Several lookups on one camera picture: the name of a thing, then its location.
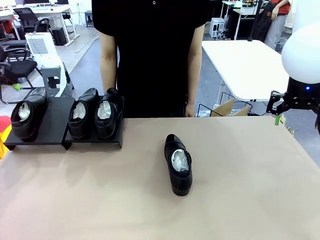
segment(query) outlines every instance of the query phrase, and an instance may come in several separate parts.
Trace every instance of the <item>shoe display stand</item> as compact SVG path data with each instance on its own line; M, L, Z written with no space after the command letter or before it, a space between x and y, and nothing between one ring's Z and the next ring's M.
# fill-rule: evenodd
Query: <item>shoe display stand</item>
M10 132L4 145L13 150L16 146L62 145L66 150L70 143L65 142L70 109L74 104L73 97L49 97L48 107L38 129L37 137L32 141L23 141Z
M82 140L76 140L74 139L69 131L67 131L66 137L65 137L65 145L66 146L71 146L73 143L85 143L85 144L119 144L120 148L122 148L123 145L123 133L124 133L124 127L125 127L125 120L123 118L123 111L122 114L118 120L117 127L115 129L115 134L113 135L114 137L108 140L103 140L98 138L97 131L95 129L95 126L93 126L93 130L91 135L89 136L88 139L82 139Z

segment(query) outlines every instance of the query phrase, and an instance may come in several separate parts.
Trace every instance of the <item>person's hand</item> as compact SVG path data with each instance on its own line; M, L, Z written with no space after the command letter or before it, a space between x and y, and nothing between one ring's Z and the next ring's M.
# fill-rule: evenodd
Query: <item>person's hand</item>
M279 7L275 6L275 8L272 11L271 21L273 21L277 18L278 13L279 13Z
M191 103L187 103L185 107L185 117L186 118L193 118L195 117L195 105Z

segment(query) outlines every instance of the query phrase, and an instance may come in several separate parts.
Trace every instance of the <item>shoe sole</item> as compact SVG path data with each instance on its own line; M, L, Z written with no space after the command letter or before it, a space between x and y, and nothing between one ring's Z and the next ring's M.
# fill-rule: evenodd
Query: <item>shoe sole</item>
M186 196L189 194L190 192L190 188L188 190L177 190L175 188L172 188L172 191L175 195L178 195L178 196Z

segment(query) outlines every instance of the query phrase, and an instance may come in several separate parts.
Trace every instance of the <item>green object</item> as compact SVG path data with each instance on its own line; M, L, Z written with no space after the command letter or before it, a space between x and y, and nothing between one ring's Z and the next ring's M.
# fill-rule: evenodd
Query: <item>green object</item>
M275 117L275 125L279 126L280 116Z
M17 84L14 84L11 86L13 89L17 90L17 91L20 91L20 88L21 88L21 84L20 83L17 83Z

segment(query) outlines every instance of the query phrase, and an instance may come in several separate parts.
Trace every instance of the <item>black t-shirt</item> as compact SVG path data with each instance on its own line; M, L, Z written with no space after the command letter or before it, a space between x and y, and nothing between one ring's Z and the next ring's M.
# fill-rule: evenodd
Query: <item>black t-shirt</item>
M117 87L126 106L186 103L188 53L195 29L207 21L206 5L207 0L92 0L95 28L115 37L120 52Z

